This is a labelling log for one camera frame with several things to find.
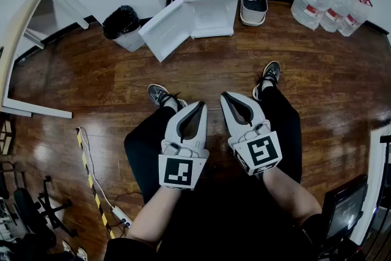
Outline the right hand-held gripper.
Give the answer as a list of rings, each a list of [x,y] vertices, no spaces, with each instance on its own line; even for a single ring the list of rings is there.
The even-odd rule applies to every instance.
[[[245,172],[260,175],[276,167],[282,160],[279,140],[277,133],[271,131],[269,121],[264,121],[260,105],[236,92],[221,93],[220,101],[231,135],[228,144]]]

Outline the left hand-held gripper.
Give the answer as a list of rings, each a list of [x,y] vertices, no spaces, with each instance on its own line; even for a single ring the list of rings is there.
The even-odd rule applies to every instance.
[[[170,118],[158,156],[159,184],[193,190],[210,155],[206,143],[207,106],[194,102]]]

